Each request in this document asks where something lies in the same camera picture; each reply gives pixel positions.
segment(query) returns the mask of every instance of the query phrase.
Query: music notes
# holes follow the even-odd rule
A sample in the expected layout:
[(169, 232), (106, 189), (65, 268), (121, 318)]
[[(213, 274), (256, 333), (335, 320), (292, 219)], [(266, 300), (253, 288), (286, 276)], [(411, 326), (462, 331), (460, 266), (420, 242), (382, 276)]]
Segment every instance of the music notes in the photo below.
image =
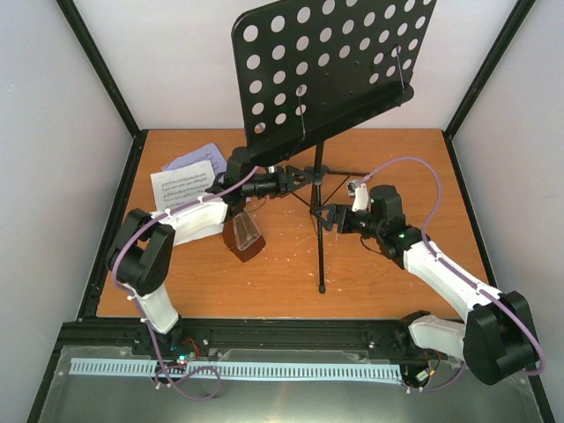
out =
[(157, 210), (174, 209), (198, 196), (206, 196), (205, 190), (211, 187), (213, 178), (213, 166), (209, 160), (151, 174)]
[(204, 145), (202, 148), (189, 152), (181, 157), (178, 157), (165, 165), (162, 170), (175, 170), (180, 167), (185, 167), (197, 163), (198, 161), (209, 160), (213, 167), (213, 173), (225, 172), (227, 163), (225, 158), (219, 152), (218, 147), (214, 143)]

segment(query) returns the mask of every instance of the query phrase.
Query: wooden table surface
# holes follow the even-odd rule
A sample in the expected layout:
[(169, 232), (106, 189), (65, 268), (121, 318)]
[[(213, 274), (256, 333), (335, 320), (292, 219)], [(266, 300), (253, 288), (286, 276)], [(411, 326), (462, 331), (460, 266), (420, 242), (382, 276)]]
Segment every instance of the wooden table surface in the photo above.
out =
[[(155, 210), (150, 174), (172, 159), (215, 143), (226, 159), (245, 145), (242, 130), (151, 130), (127, 210)], [(470, 221), (439, 130), (348, 130), (325, 143), (324, 163), (332, 170), (368, 172), (387, 160), (417, 156), (428, 161), (443, 186), (441, 206), (428, 232), (441, 249), (478, 278), (486, 280)], [(289, 161), (302, 168), (313, 163), (314, 149)], [(326, 176), (328, 196), (343, 176)], [(375, 176), (369, 187), (393, 184), (402, 196), (408, 223), (420, 227), (435, 199), (429, 171), (402, 162)], [(309, 199), (310, 187), (297, 191)], [(330, 203), (350, 204), (345, 188)], [(255, 209), (257, 200), (247, 206)], [(398, 318), (425, 309), (441, 317), (456, 313), (420, 279), (390, 260), (364, 249), (357, 234), (324, 234), (325, 283), (319, 294), (317, 240), (308, 208), (292, 196), (267, 200), (250, 213), (266, 240), (255, 258), (241, 263), (214, 235), (174, 248), (166, 286), (173, 305), (185, 317), (239, 318)], [(368, 245), (377, 249), (374, 240)], [(98, 316), (136, 316), (137, 311), (109, 278)]]

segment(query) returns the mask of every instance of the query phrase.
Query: music stand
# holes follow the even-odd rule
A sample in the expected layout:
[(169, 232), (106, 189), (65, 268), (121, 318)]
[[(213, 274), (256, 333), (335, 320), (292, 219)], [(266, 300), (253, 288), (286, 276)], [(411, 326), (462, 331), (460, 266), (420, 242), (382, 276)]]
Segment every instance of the music stand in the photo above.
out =
[[(309, 212), (322, 205), (325, 140), (413, 97), (413, 67), (436, 0), (281, 0), (245, 12), (232, 41), (251, 161), (315, 145)], [(325, 293), (317, 221), (319, 292)]]

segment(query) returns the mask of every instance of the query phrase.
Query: white wall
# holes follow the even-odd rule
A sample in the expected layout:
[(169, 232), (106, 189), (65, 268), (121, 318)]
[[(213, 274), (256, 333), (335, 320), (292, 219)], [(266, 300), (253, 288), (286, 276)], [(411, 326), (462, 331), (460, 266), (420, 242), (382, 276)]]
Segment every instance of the white wall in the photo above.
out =
[(528, 299), (564, 421), (564, 3), (536, 2), (455, 137), (501, 288)]
[[(76, 3), (142, 128), (242, 127), (231, 28), (270, 0)], [(364, 126), (446, 128), (514, 4), (438, 0), (414, 99)]]
[(1, 421), (76, 319), (129, 145), (56, 2), (0, 2)]

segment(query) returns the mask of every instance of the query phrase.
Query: purple cable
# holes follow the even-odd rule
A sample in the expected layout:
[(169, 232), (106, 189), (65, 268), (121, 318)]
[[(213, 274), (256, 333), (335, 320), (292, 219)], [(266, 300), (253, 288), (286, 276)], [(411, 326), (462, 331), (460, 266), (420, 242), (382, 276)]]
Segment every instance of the purple cable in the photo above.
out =
[[(173, 368), (186, 368), (186, 364), (174, 364), (173, 366), (168, 366), (167, 370), (170, 371)], [(157, 373), (155, 373), (155, 377), (153, 378), (153, 381), (155, 382), (155, 385), (157, 383), (159, 383), (159, 376), (162, 374), (162, 369), (159, 370)]]
[[(462, 376), (462, 373), (464, 373), (465, 369), (466, 369), (466, 363), (463, 361), (460, 368), (456, 372), (456, 374), (454, 376), (452, 376), (452, 378), (448, 382), (445, 382), (441, 386), (437, 386), (435, 388), (423, 388), (420, 392), (426, 392), (426, 393), (436, 392), (438, 390), (444, 390), (445, 388), (448, 388), (448, 386), (452, 385), (454, 382), (456, 382), (458, 379), (460, 379), (460, 376)], [(402, 386), (404, 388), (406, 388), (407, 390), (418, 390), (419, 389), (419, 388), (413, 388), (411, 386), (406, 385), (404, 381), (402, 381)]]
[[(253, 169), (249, 172), (249, 174), (247, 176), (245, 176), (243, 179), (241, 179), (239, 182), (237, 182), (235, 185), (219, 192), (218, 194), (213, 194), (211, 196), (208, 197), (204, 197), (202, 199), (202, 202), (207, 203), (208, 201), (214, 200), (216, 198), (220, 198), (222, 196), (224, 196), (225, 194), (229, 194), (230, 192), (234, 191), (235, 189), (238, 189), (243, 183), (245, 183), (246, 181), (248, 181), (253, 174), (256, 173), (256, 171), (258, 170), (258, 167), (253, 167)], [(200, 200), (199, 199), (195, 199), (192, 200), (186, 204), (183, 205), (179, 205), (178, 207), (174, 208), (172, 211), (170, 211), (170, 214), (176, 214), (178, 212), (182, 212), (183, 210), (186, 210), (196, 204), (199, 204)], [(141, 309), (141, 307), (139, 306), (139, 304), (137, 303), (137, 300), (135, 299), (135, 291), (133, 290), (133, 288), (130, 288), (126, 285), (123, 285), (121, 283), (119, 283), (117, 281), (117, 270), (120, 267), (120, 264), (122, 263), (123, 257), (125, 256), (125, 254), (127, 254), (127, 252), (129, 251), (129, 249), (131, 248), (131, 246), (133, 244), (135, 244), (135, 242), (139, 239), (139, 237), (144, 234), (151, 226), (155, 225), (158, 221), (163, 220), (165, 217), (167, 217), (168, 214), (166, 213), (161, 213), (159, 216), (152, 218), (151, 220), (149, 220), (147, 223), (145, 223), (143, 226), (141, 226), (137, 232), (135, 232), (133, 234), (133, 236), (125, 243), (125, 245), (123, 246), (122, 250), (120, 251), (120, 253), (117, 255), (117, 258), (115, 259), (115, 263), (114, 263), (114, 268), (112, 270), (112, 282), (114, 284), (114, 286), (118, 289), (121, 289), (123, 291), (125, 291), (126, 293), (128, 293), (129, 295), (133, 296), (133, 300), (135, 303), (135, 306), (137, 308), (137, 311), (139, 312), (139, 314), (141, 315), (142, 318), (146, 319), (146, 315), (143, 312), (143, 309)], [(145, 320), (146, 324), (147, 324), (147, 329), (149, 330), (149, 335), (151, 336), (151, 340), (152, 340), (152, 345), (155, 349), (155, 354), (157, 355), (157, 359), (159, 360), (159, 365), (160, 368), (162, 370), (162, 373), (165, 375), (165, 377), (167, 378), (168, 382), (171, 384), (171, 386), (179, 393), (181, 394), (183, 397), (186, 397), (187, 399), (191, 399), (193, 401), (205, 401), (207, 399), (211, 399), (212, 397), (214, 397), (218, 391), (219, 391), (219, 386), (221, 384), (221, 376), (219, 375), (219, 372), (214, 368), (214, 367), (200, 367), (201, 369), (204, 368), (208, 368), (210, 369), (213, 373), (215, 373), (215, 375), (218, 377), (218, 385), (216, 390), (208, 397), (193, 397), (189, 394), (186, 394), (184, 392), (182, 392), (178, 386), (176, 386), (177, 383), (183, 382), (186, 379), (188, 379), (190, 376), (192, 376), (194, 373), (196, 372), (190, 372), (187, 375), (185, 375), (180, 381), (176, 381), (174, 382), (171, 378), (170, 375), (167, 372), (167, 367), (165, 366), (165, 363), (160, 355), (160, 349), (159, 349), (159, 344), (157, 342), (157, 338), (155, 337), (155, 333), (154, 333), (154, 329), (151, 325), (151, 322), (149, 322), (149, 320)]]
[[(436, 214), (437, 209), (439, 208), (439, 203), (441, 202), (441, 197), (442, 197), (442, 186), (441, 186), (441, 181), (439, 180), (439, 175), (431, 167), (431, 165), (429, 165), (426, 161), (424, 161), (423, 159), (420, 159), (418, 157), (412, 157), (412, 156), (398, 157), (397, 159), (387, 161), (383, 165), (380, 165), (379, 167), (377, 167), (375, 170), (373, 170), (372, 172), (370, 172), (369, 174), (364, 176), (362, 179), (360, 179), (358, 182), (356, 182), (355, 186), (359, 186), (360, 184), (368, 181), (377, 172), (381, 171), (385, 167), (388, 167), (389, 165), (393, 165), (394, 163), (398, 163), (399, 161), (404, 161), (404, 160), (417, 161), (418, 163), (422, 164), (427, 169), (429, 169), (429, 171), (431, 171), (431, 174), (433, 174), (434, 182), (435, 182), (436, 188), (437, 188), (437, 197), (434, 200), (433, 209), (431, 209), (431, 212), (429, 213), (429, 215), (427, 216), (427, 218), (423, 222), (423, 226), (421, 227), (421, 235), (423, 237), (423, 242), (425, 243), (425, 246), (427, 247), (429, 252), (434, 257), (437, 257), (438, 252), (433, 249), (433, 246), (429, 243), (429, 241), (427, 239), (427, 227), (429, 225), (429, 222), (433, 218), (433, 216)], [(457, 275), (466, 284), (471, 286), (472, 289), (477, 288), (477, 286), (478, 286), (477, 284), (475, 284), (473, 281), (468, 279), (463, 273), (461, 273), (457, 268), (452, 266), (450, 263), (448, 263), (442, 257), (438, 257), (437, 260), (443, 266), (445, 266), (447, 269), (449, 269), (451, 272), (453, 272), (455, 275)], [(540, 375), (541, 373), (543, 373), (545, 371), (545, 368), (546, 368), (546, 355), (545, 355), (545, 352), (543, 351), (542, 347), (538, 343), (537, 339), (531, 333), (531, 331), (524, 325), (523, 322), (521, 322), (521, 320), (509, 308), (507, 308), (497, 298), (493, 297), (490, 293), (488, 293), (488, 292), (486, 292), (482, 289), (480, 289), (478, 292), (481, 293), (482, 295), (484, 295), (486, 298), (488, 298), (503, 313), (505, 313), (517, 325), (517, 327), (523, 332), (523, 334), (529, 339), (529, 342), (531, 342), (531, 344), (533, 345), (533, 347), (537, 351), (538, 360), (539, 360), (538, 368), (535, 369), (535, 370), (531, 370), (531, 371), (523, 370), (521, 373), (523, 375), (528, 375), (528, 376), (535, 376), (535, 375)]]
[[(191, 372), (189, 372), (188, 374), (186, 374), (181, 380), (176, 382), (173, 381), (172, 378), (170, 377), (170, 374), (168, 373), (167, 367), (165, 366), (165, 362), (162, 359), (162, 356), (160, 355), (160, 349), (158, 347), (159, 344), (157, 343), (157, 337), (155, 336), (155, 331), (152, 329), (151, 325), (149, 324), (147, 324), (147, 329), (149, 330), (149, 335), (151, 336), (152, 344), (155, 347), (155, 354), (157, 355), (157, 361), (159, 362), (160, 365), (160, 371), (157, 373), (157, 375), (159, 373), (162, 373), (167, 378), (168, 383), (170, 383), (170, 386), (172, 386), (176, 392), (178, 392), (180, 395), (182, 395), (187, 399), (191, 399), (192, 401), (207, 401), (208, 399), (212, 399), (213, 397), (218, 395), (219, 389), (221, 388), (221, 376), (219, 375), (218, 370), (212, 366), (202, 366), (196, 368)], [(189, 377), (191, 377), (192, 375), (198, 372), (201, 372), (202, 370), (211, 370), (218, 378), (218, 384), (215, 386), (215, 390), (210, 395), (208, 395), (207, 397), (193, 397), (190, 394), (187, 394), (186, 392), (182, 392), (180, 388), (178, 388), (177, 385), (179, 383), (184, 382), (186, 379), (188, 379)]]

